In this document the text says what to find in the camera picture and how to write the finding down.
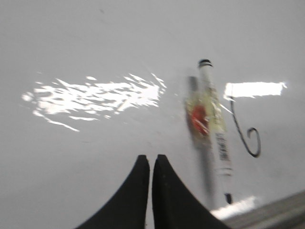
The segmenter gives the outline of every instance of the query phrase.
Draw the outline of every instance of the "black curly line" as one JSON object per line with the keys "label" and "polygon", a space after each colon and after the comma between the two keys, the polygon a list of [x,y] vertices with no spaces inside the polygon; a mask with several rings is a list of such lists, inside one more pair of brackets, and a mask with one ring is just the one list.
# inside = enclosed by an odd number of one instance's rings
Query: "black curly line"
{"label": "black curly line", "polygon": [[259,157],[260,154],[261,154],[261,138],[260,138],[260,136],[259,136],[258,130],[257,130],[256,128],[254,128],[254,127],[251,127],[251,128],[249,128],[249,129],[247,130],[247,136],[248,136],[248,138],[251,137],[251,133],[252,133],[253,131],[256,132],[256,138],[257,138],[257,151],[256,151],[256,153],[254,154],[254,153],[252,153],[252,151],[250,150],[248,144],[246,143],[246,141],[245,141],[245,139],[244,139],[244,135],[243,135],[242,131],[240,130],[239,124],[238,124],[237,119],[236,119],[235,110],[234,110],[234,98],[233,98],[232,96],[230,96],[230,105],[231,105],[232,116],[233,116],[233,119],[234,119],[234,122],[235,122],[235,125],[236,125],[236,128],[237,128],[237,131],[238,131],[238,133],[239,133],[239,136],[240,136],[240,138],[241,138],[241,140],[242,140],[242,142],[243,142],[243,144],[244,144],[246,150],[248,151],[248,153],[249,153],[251,156],[253,156],[253,157]]}

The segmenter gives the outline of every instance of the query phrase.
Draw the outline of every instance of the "black pointed tip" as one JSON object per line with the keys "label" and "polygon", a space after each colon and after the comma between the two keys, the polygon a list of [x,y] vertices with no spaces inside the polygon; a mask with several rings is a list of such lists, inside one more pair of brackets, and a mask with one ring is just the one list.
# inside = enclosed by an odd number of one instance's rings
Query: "black pointed tip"
{"label": "black pointed tip", "polygon": [[227,201],[228,204],[232,204],[233,203],[233,198],[231,193],[225,193],[225,200]]}

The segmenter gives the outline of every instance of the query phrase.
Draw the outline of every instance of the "black object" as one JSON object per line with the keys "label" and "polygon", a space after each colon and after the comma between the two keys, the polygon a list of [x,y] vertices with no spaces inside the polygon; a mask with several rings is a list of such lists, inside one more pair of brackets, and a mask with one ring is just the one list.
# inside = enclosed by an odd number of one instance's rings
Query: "black object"
{"label": "black object", "polygon": [[140,155],[113,197],[76,229],[144,229],[148,185],[149,164]]}
{"label": "black object", "polygon": [[209,66],[212,66],[212,67],[213,67],[211,61],[208,60],[208,59],[203,59],[203,60],[200,60],[200,61],[198,62],[198,66],[199,66],[199,67],[202,67],[202,66],[205,66],[205,65],[209,65]]}
{"label": "black object", "polygon": [[253,153],[253,152],[250,150],[248,144],[246,143],[246,141],[245,141],[245,139],[244,139],[244,135],[243,135],[243,133],[242,133],[240,127],[239,127],[239,124],[238,124],[238,121],[237,121],[237,118],[236,118],[236,114],[235,114],[234,102],[235,102],[235,101],[234,101],[234,97],[233,97],[233,96],[230,96],[230,105],[231,105],[232,116],[233,116],[233,120],[234,120],[234,123],[235,123],[236,128],[237,128],[237,132],[239,133],[240,139],[242,140],[243,145],[245,146],[247,152],[248,152],[251,156],[253,156],[253,157],[259,157],[260,154],[261,154],[261,138],[260,138],[260,136],[259,136],[259,132],[258,132],[258,130],[257,130],[256,128],[254,128],[254,127],[251,127],[251,128],[249,128],[249,129],[247,130],[247,136],[248,136],[248,138],[250,138],[251,133],[252,133],[253,131],[255,131],[255,133],[256,133],[257,150],[256,150],[256,153]]}
{"label": "black object", "polygon": [[230,229],[195,199],[165,155],[158,155],[152,181],[155,229]]}
{"label": "black object", "polygon": [[232,194],[231,193],[225,193],[225,200],[227,201],[228,204],[232,204],[233,202],[233,198],[232,198]]}

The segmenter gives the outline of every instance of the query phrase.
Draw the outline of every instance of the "whiteboard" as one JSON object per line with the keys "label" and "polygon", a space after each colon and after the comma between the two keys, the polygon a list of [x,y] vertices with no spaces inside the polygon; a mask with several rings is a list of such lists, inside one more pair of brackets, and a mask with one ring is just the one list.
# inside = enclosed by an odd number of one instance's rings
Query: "whiteboard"
{"label": "whiteboard", "polygon": [[[151,174],[157,155],[167,155],[204,206],[226,206],[185,117],[187,79],[198,76],[202,58],[212,61],[220,103],[229,110],[227,83],[285,86],[280,95],[235,98],[241,130],[259,130],[258,158],[247,153],[223,109],[234,201],[250,198],[257,208],[304,190],[305,2],[3,0],[1,6],[3,228],[78,226],[115,193],[140,154]],[[247,141],[255,150],[255,138]]]}

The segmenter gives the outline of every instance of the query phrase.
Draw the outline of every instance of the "marker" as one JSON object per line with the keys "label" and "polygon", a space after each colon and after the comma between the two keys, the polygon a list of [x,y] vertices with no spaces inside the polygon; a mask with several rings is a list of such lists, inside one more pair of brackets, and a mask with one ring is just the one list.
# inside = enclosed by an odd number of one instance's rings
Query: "marker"
{"label": "marker", "polygon": [[201,97],[205,108],[208,125],[208,136],[211,151],[214,154],[217,175],[221,180],[226,202],[233,202],[231,192],[232,164],[226,140],[226,128],[216,88],[212,82],[212,64],[209,60],[201,60],[198,64],[200,77],[204,86]]}

